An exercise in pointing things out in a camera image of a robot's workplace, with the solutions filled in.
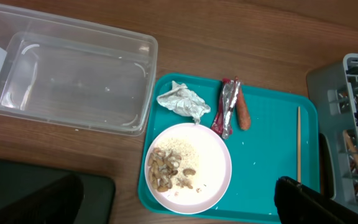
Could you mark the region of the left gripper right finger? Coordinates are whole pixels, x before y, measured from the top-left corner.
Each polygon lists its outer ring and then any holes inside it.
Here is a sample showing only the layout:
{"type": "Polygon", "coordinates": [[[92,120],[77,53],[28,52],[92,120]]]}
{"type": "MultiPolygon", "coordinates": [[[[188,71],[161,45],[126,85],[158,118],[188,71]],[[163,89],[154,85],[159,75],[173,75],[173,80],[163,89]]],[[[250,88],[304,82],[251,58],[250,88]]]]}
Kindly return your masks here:
{"type": "Polygon", "coordinates": [[[274,202],[282,224],[358,224],[358,213],[290,177],[276,181],[274,202]]]}

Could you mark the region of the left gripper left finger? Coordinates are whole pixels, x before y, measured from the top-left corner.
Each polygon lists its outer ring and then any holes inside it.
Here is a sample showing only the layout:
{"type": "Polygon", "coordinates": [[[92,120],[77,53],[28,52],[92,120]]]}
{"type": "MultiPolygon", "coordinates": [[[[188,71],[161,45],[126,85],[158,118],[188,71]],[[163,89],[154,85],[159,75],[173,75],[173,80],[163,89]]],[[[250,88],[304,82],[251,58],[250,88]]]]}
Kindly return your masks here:
{"type": "Polygon", "coordinates": [[[66,175],[0,209],[0,224],[74,223],[83,199],[81,179],[66,175]]]}

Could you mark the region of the wooden chopstick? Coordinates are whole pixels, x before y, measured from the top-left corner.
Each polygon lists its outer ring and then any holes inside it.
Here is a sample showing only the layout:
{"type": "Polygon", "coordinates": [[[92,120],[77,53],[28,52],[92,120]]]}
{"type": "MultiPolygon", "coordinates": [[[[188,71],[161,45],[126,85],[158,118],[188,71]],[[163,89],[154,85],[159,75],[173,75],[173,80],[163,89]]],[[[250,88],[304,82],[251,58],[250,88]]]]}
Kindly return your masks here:
{"type": "Polygon", "coordinates": [[[301,182],[301,108],[297,107],[296,128],[296,179],[301,182]]]}
{"type": "Polygon", "coordinates": [[[356,143],[356,137],[349,134],[348,131],[343,132],[346,153],[349,158],[350,176],[358,179],[358,148],[356,143]]]}

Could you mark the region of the orange carrot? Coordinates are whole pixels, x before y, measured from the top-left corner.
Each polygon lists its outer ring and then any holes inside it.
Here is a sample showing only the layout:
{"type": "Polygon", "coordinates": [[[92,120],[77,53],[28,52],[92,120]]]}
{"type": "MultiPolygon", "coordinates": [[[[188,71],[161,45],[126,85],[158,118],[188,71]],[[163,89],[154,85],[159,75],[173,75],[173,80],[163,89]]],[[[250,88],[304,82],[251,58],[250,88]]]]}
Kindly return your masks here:
{"type": "Polygon", "coordinates": [[[237,94],[236,109],[239,127],[244,131],[248,130],[251,126],[251,119],[241,86],[237,94]]]}

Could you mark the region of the red silver snack wrapper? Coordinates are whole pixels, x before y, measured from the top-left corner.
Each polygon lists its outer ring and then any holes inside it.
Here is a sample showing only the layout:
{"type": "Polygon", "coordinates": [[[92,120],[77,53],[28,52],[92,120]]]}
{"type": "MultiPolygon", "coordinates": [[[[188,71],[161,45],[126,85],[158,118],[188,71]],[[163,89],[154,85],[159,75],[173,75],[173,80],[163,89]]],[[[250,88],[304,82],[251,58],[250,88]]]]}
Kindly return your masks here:
{"type": "Polygon", "coordinates": [[[218,100],[218,111],[211,129],[223,139],[228,139],[232,134],[231,119],[234,114],[240,87],[241,83],[239,81],[230,80],[228,78],[222,80],[222,88],[218,100]]]}

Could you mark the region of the white tissue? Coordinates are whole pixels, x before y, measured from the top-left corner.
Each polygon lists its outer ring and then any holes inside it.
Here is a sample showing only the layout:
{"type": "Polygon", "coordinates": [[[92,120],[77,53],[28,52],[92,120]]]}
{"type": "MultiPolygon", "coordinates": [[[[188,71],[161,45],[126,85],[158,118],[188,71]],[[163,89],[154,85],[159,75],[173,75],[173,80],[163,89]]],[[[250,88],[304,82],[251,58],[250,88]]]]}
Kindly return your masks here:
{"type": "Polygon", "coordinates": [[[187,85],[172,81],[172,89],[157,97],[160,106],[183,117],[191,117],[195,124],[201,122],[201,117],[211,112],[211,108],[205,100],[194,91],[189,90],[187,85]]]}

